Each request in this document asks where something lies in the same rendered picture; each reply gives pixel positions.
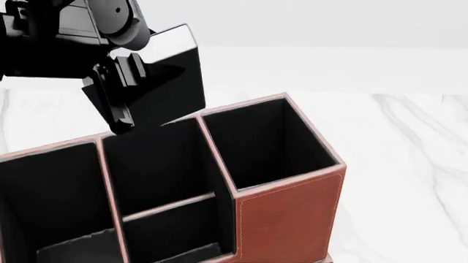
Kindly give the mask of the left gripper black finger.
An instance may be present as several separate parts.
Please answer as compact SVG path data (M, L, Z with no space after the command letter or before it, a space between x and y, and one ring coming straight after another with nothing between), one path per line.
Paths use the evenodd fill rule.
M147 79L146 65L137 53L114 58L116 69L123 87L142 85Z
M122 82L114 66L97 64L92 80L101 102L105 120L114 134L123 134L135 127L127 105L121 98Z

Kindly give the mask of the black glossy rectangular box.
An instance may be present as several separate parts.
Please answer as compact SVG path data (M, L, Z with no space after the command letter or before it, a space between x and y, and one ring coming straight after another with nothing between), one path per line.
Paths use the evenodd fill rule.
M160 126L205 108L198 46L187 24L154 32L146 47L139 51L116 47L101 64L116 69L114 58L131 53L140 55L147 71L142 85L122 86L120 91L135 124L131 131ZM84 79L82 91L105 119L92 73Z

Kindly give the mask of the brown leather compartment caddy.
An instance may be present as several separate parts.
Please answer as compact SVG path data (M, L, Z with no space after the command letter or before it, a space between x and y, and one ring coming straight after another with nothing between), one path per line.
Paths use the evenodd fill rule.
M346 168L287 94L0 155L0 263L333 263Z

